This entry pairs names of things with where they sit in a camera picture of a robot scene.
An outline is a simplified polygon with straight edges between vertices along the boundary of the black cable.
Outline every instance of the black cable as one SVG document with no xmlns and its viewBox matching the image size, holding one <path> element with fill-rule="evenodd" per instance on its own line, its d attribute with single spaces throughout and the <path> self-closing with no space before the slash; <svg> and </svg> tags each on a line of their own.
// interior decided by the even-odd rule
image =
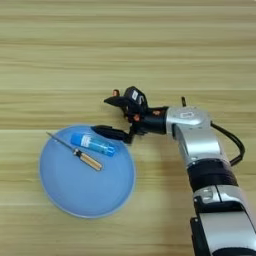
<svg viewBox="0 0 256 256">
<path fill-rule="evenodd" d="M 227 131 L 226 129 L 218 126 L 217 124 L 214 124 L 212 122 L 211 126 L 214 129 L 216 129 L 219 132 L 221 132 L 224 135 L 226 135 L 229 139 L 231 139 L 237 145 L 237 147 L 238 147 L 238 149 L 240 151 L 240 154 L 230 161 L 231 166 L 234 166 L 234 165 L 238 164 L 239 162 L 241 162 L 243 160 L 243 157 L 244 157 L 244 154 L 245 154 L 245 147 L 244 147 L 243 142 L 235 134 Z"/>
</svg>

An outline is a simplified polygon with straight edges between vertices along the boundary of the screwdriver handle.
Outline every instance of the screwdriver handle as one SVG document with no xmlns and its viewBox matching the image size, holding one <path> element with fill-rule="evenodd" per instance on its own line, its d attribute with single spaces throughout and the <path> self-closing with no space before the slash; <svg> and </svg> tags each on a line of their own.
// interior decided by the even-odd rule
<svg viewBox="0 0 256 256">
<path fill-rule="evenodd" d="M 75 149 L 74 150 L 74 155 L 79 157 L 79 159 L 90 165 L 92 168 L 94 168 L 96 171 L 100 171 L 102 169 L 102 164 L 100 164 L 99 162 L 97 162 L 96 160 L 94 160 L 93 158 L 91 158 L 90 156 L 88 156 L 86 153 L 82 152 L 79 149 Z"/>
</svg>

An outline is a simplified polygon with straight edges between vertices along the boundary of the table surface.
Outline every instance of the table surface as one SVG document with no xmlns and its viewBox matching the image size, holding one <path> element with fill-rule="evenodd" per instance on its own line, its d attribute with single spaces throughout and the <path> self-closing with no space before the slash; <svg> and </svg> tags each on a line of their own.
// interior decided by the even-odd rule
<svg viewBox="0 0 256 256">
<path fill-rule="evenodd" d="M 0 3 L 0 254 L 193 255 L 192 192 L 177 144 L 136 138 L 136 190 L 118 213 L 83 220 L 44 195 L 45 131 L 109 124 L 103 99 L 135 85 L 151 106 L 189 104 L 237 134 L 234 168 L 256 210 L 256 2 L 10 0 Z M 236 148 L 220 136 L 231 158 Z"/>
</svg>

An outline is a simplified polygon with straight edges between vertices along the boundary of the screwdriver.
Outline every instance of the screwdriver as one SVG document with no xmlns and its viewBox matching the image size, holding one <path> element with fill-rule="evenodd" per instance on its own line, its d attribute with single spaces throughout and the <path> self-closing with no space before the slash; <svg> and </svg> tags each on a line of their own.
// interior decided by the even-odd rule
<svg viewBox="0 0 256 256">
<path fill-rule="evenodd" d="M 46 132 L 50 137 L 52 137 L 54 140 L 58 141 L 59 143 L 61 143 L 62 145 L 66 146 L 67 148 L 69 148 L 73 154 L 75 156 L 77 156 L 82 162 L 88 164 L 89 166 L 91 166 L 92 168 L 94 168 L 96 171 L 100 171 L 102 169 L 102 164 L 100 164 L 99 162 L 97 162 L 96 160 L 94 160 L 93 158 L 91 158 L 90 156 L 88 156 L 86 153 L 82 152 L 80 149 L 78 148 L 73 148 L 72 146 L 70 146 L 68 143 L 66 143 L 65 141 L 63 141 L 62 139 L 58 138 L 57 136 Z"/>
</svg>

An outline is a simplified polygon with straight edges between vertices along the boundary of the blue plate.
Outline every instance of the blue plate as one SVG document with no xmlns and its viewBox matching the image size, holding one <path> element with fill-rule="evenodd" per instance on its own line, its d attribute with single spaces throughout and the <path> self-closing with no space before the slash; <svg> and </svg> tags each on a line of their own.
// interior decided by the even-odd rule
<svg viewBox="0 0 256 256">
<path fill-rule="evenodd" d="M 101 137 L 85 125 L 65 128 L 56 135 L 70 143 L 74 132 Z M 116 148 L 113 157 L 80 148 L 103 165 L 100 172 L 53 139 L 49 139 L 41 154 L 39 173 L 44 190 L 56 206 L 77 217 L 99 218 L 116 212 L 134 188 L 136 171 L 126 146 L 101 138 Z"/>
</svg>

